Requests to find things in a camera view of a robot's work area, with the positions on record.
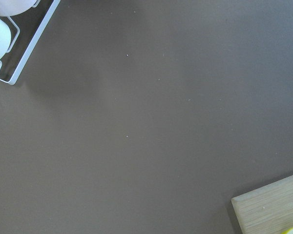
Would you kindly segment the wooden cutting board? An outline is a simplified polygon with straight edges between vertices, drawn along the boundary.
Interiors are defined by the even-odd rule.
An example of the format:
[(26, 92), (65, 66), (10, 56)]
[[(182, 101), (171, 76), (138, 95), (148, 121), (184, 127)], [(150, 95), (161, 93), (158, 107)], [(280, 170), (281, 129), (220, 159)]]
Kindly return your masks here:
[(293, 227), (293, 175), (231, 199), (244, 234), (280, 234)]

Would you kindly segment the pink ice bucket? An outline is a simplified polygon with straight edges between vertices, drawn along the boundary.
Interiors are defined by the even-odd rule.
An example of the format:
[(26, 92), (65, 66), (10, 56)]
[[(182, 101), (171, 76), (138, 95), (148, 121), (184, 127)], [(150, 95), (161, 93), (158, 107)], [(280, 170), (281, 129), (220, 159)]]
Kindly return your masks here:
[(37, 0), (0, 0), (0, 16), (15, 16), (32, 8)]

